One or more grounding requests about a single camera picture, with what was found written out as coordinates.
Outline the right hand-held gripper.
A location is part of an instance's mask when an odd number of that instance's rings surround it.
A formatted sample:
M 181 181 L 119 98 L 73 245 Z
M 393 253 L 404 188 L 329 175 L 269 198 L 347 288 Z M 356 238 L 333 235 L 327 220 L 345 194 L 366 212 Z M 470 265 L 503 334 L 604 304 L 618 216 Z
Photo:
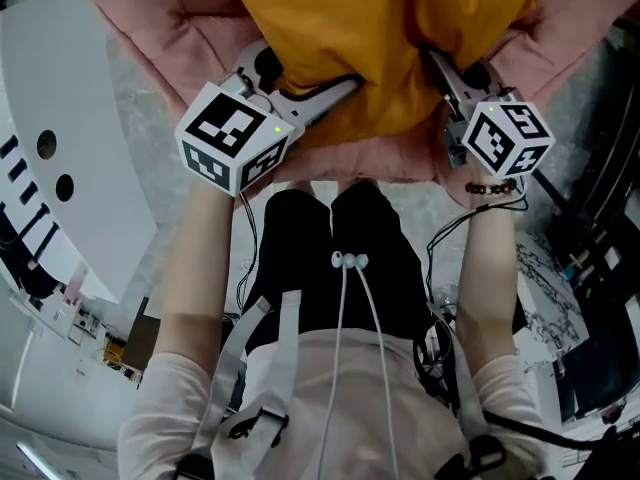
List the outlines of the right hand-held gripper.
M 443 52 L 427 53 L 451 108 L 444 134 L 450 164 L 459 167 L 471 154 L 502 179 L 532 173 L 555 143 L 536 106 L 485 59 L 460 71 Z

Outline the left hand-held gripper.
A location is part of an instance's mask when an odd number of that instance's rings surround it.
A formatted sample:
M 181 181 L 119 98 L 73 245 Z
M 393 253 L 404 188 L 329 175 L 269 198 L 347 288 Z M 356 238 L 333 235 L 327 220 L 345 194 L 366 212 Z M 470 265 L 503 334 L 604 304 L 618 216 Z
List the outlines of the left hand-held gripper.
M 219 83 L 208 82 L 175 129 L 184 166 L 236 197 L 281 164 L 288 148 L 361 79 L 340 76 L 296 95 L 271 87 L 282 67 L 266 41 L 244 50 Z

